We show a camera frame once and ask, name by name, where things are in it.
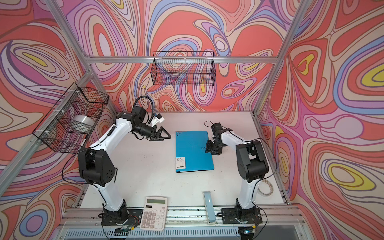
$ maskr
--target psychedelic pattern backdrop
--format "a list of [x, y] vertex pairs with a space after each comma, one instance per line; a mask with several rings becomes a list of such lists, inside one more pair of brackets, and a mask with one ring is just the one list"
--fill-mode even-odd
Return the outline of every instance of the psychedelic pattern backdrop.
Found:
[[[84, 70], [43, 0], [0, 1], [0, 170]], [[108, 109], [90, 140], [111, 125]], [[0, 239], [48, 239], [81, 186], [61, 179], [71, 157], [40, 146], [0, 198]], [[65, 176], [81, 181], [72, 159]]]
[[384, 1], [314, 1], [257, 116], [315, 239], [384, 239]]
[[[90, 56], [212, 50], [276, 56], [296, 1], [67, 1], [72, 30]], [[153, 86], [151, 64], [94, 64], [117, 111], [147, 94], [157, 111], [252, 111], [271, 64], [218, 64], [215, 86]]]

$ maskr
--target calculator screen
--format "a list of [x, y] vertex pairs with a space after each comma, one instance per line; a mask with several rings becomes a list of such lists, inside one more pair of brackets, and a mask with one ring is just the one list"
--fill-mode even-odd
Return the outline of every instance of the calculator screen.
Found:
[[149, 203], [149, 204], [165, 204], [166, 201], [161, 200], [161, 199], [147, 199], [147, 203]]

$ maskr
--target robotic arm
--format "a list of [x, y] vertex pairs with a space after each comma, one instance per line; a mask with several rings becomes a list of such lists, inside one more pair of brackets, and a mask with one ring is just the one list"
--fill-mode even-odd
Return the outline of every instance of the robotic arm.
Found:
[[236, 136], [232, 129], [223, 128], [219, 122], [213, 124], [211, 129], [214, 140], [207, 141], [205, 152], [220, 155], [225, 146], [230, 146], [236, 151], [237, 169], [244, 180], [240, 196], [236, 199], [235, 216], [240, 221], [244, 220], [255, 214], [256, 206], [252, 202], [253, 192], [269, 171], [263, 146], [260, 141], [248, 141]]
[[156, 115], [149, 126], [143, 122], [146, 113], [147, 111], [139, 106], [133, 107], [130, 113], [119, 113], [116, 116], [116, 123], [99, 140], [89, 148], [81, 148], [78, 153], [80, 177], [88, 184], [96, 186], [106, 203], [103, 222], [124, 225], [128, 219], [125, 200], [112, 181], [115, 167], [109, 158], [121, 139], [129, 132], [138, 133], [149, 141], [163, 141], [171, 138], [163, 127], [157, 130], [155, 125], [157, 122], [162, 122], [164, 118], [160, 114]]

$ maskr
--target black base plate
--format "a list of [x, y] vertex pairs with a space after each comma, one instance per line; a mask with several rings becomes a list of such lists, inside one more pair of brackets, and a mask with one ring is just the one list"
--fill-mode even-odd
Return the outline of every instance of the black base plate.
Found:
[[234, 213], [235, 213], [235, 208], [221, 209], [221, 212], [223, 213], [223, 217], [222, 218], [223, 218], [223, 223], [224, 224], [252, 223], [252, 224], [255, 224], [257, 226], [257, 225], [259, 225], [260, 223], [263, 222], [263, 219], [262, 219], [261, 215], [260, 215], [260, 217], [258, 217], [258, 214], [260, 214], [260, 209], [259, 208], [256, 208], [256, 212], [255, 212], [254, 215], [242, 219], [241, 222], [238, 222], [236, 220], [236, 217], [233, 216]]
[[[143, 210], [142, 209], [127, 209], [127, 211], [129, 212], [129, 215], [136, 216], [139, 219], [138, 223], [137, 223], [137, 220], [136, 220], [136, 224], [139, 225], [140, 222], [141, 222], [141, 216], [143, 215]], [[129, 225], [130, 226], [130, 225], [133, 225], [134, 223], [135, 223], [135, 218], [132, 217], [132, 216], [129, 216], [128, 221], [124, 225]], [[117, 226], [113, 222], [104, 221], [104, 218], [101, 220], [101, 224], [103, 226]]]

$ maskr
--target white table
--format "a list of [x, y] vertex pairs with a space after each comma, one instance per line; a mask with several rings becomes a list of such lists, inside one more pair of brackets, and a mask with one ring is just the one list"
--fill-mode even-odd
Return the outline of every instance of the white table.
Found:
[[[214, 205], [234, 205], [240, 193], [242, 178], [237, 170], [236, 152], [223, 147], [223, 153], [212, 156], [214, 170], [176, 173], [175, 170], [175, 132], [212, 130], [203, 123], [211, 120], [231, 128], [236, 135], [251, 140], [259, 137], [249, 112], [235, 113], [162, 113], [163, 126], [172, 136], [162, 142], [137, 140], [127, 134], [110, 156], [118, 168], [116, 185], [127, 202], [128, 207], [143, 207], [146, 196], [168, 198], [168, 206], [202, 206], [203, 191], [211, 191]], [[258, 194], [256, 204], [282, 204], [274, 177], [268, 178], [274, 191], [270, 196]], [[260, 184], [263, 192], [269, 192], [265, 183]], [[88, 187], [81, 208], [100, 208], [103, 203], [95, 187]]]

